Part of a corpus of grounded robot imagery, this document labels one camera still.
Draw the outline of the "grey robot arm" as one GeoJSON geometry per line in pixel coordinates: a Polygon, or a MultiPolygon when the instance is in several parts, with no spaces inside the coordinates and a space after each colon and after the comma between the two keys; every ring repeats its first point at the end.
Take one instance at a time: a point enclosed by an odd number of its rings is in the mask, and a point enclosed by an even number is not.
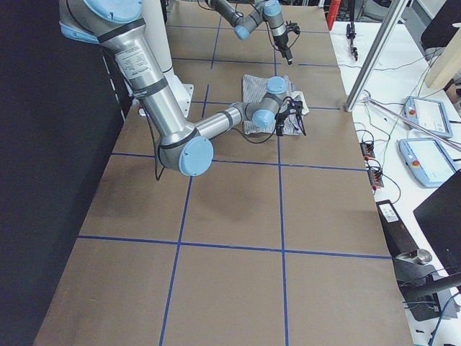
{"type": "Polygon", "coordinates": [[[302,102],[289,96],[282,77],[266,84],[258,102],[237,102],[201,120],[188,121],[173,88],[174,75],[160,1],[60,1],[62,34],[72,40],[98,45],[118,66],[148,118],[159,132],[153,143],[156,163],[187,176],[203,174],[211,165],[211,139],[244,120],[260,128],[274,126],[277,135],[290,114],[298,114],[302,102]]]}
{"type": "Polygon", "coordinates": [[[197,1],[201,9],[217,12],[239,40],[247,40],[261,24],[266,25],[269,43],[289,66],[293,63],[291,47],[301,34],[298,23],[285,21],[279,1],[197,1]]]}

